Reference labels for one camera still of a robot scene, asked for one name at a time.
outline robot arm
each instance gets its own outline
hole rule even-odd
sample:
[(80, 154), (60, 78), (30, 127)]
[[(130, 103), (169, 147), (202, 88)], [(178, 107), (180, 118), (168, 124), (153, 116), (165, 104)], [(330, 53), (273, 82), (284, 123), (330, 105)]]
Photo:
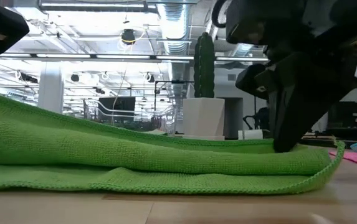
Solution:
[(337, 101), (357, 88), (357, 1), (225, 0), (212, 13), (231, 44), (266, 45), (269, 62), (251, 65), (236, 87), (269, 99), (276, 152), (287, 152)]

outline white pillar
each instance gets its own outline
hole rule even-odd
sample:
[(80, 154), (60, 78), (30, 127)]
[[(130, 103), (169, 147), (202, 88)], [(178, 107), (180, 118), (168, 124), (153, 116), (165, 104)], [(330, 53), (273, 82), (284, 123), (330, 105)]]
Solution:
[(64, 79), (59, 62), (43, 62), (40, 76), (38, 107), (55, 113), (63, 112)]

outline ceiling light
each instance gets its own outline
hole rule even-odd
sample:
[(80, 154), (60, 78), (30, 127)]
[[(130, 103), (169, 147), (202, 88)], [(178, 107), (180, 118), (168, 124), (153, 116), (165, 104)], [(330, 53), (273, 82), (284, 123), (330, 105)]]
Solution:
[(217, 57), (217, 61), (226, 62), (268, 62), (267, 58), (251, 58), (251, 57)]
[(78, 81), (80, 81), (80, 77), (79, 77), (79, 75), (77, 75), (77, 74), (73, 74), (73, 75), (70, 77), (70, 79), (71, 79), (73, 82), (78, 82)]
[(154, 83), (154, 82), (155, 82), (154, 76), (153, 76), (151, 73), (149, 73), (149, 72), (147, 72), (147, 73), (143, 76), (143, 78), (144, 78), (146, 81), (148, 81), (149, 83)]
[(102, 79), (104, 79), (104, 80), (108, 80), (109, 79), (108, 72), (102, 73)]
[(172, 55), (164, 55), (164, 56), (156, 56), (157, 59), (160, 60), (193, 60), (192, 56), (172, 56)]
[(85, 54), (37, 54), (38, 57), (48, 58), (90, 58), (90, 55)]
[(111, 2), (108, 3), (42, 3), (41, 6), (47, 7), (140, 7), (143, 8), (143, 4), (116, 4)]
[(135, 44), (135, 35), (133, 29), (125, 29), (121, 34), (121, 41), (125, 45), (133, 45)]
[(147, 55), (97, 55), (97, 58), (150, 59), (150, 56), (147, 56)]
[(0, 57), (31, 57), (29, 54), (0, 54)]
[(16, 71), (15, 72), (15, 78), (17, 78), (17, 79), (19, 79), (19, 78), (21, 78), (22, 77), (22, 73), (21, 73), (21, 71)]

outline cable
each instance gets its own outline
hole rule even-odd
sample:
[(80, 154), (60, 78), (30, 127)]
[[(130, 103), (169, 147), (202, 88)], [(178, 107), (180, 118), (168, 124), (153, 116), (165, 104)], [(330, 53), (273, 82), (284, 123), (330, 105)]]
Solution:
[(149, 33), (148, 33), (147, 30), (145, 30), (145, 32), (146, 32), (146, 36), (148, 37), (148, 42), (149, 42), (149, 46), (151, 47), (152, 54), (155, 55), (155, 49), (153, 48), (152, 41), (150, 40)]
[(139, 28), (139, 29), (144, 29), (145, 31), (147, 31), (147, 32), (151, 32), (151, 33), (154, 33), (154, 34), (156, 34), (156, 35), (159, 35), (160, 34), (160, 32), (159, 31), (156, 31), (156, 30), (151, 30), (151, 29), (149, 29), (149, 27), (147, 28), (147, 29), (145, 29), (144, 27), (140, 27), (140, 26), (133, 26), (133, 27), (135, 27), (135, 28)]
[(213, 12), (211, 13), (211, 21), (213, 22), (213, 24), (217, 27), (217, 28), (225, 28), (226, 27), (226, 23), (221, 24), (218, 21), (218, 18), (220, 16), (220, 11), (222, 6), (225, 4), (227, 0), (217, 0), (216, 4), (213, 7)]
[(121, 88), (123, 87), (123, 83), (124, 83), (124, 80), (125, 80), (125, 78), (126, 78), (127, 68), (128, 68), (128, 63), (126, 63), (126, 69), (125, 69), (125, 71), (124, 71), (123, 78), (121, 78), (120, 87), (119, 87), (119, 89), (118, 89), (118, 91), (117, 91), (117, 96), (116, 96), (116, 98), (115, 98), (115, 101), (113, 102), (113, 106), (112, 106), (112, 124), (115, 123), (115, 118), (114, 118), (114, 115), (115, 115), (115, 106), (116, 106), (116, 102), (117, 102), (118, 96), (119, 96), (119, 94), (120, 94), (120, 90), (121, 90)]

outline cactus plant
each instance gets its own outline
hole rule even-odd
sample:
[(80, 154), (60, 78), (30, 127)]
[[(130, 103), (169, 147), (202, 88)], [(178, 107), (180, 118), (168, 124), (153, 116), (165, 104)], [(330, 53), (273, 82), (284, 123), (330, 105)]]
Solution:
[(194, 89), (196, 98), (214, 98), (214, 44), (207, 32), (195, 46)]

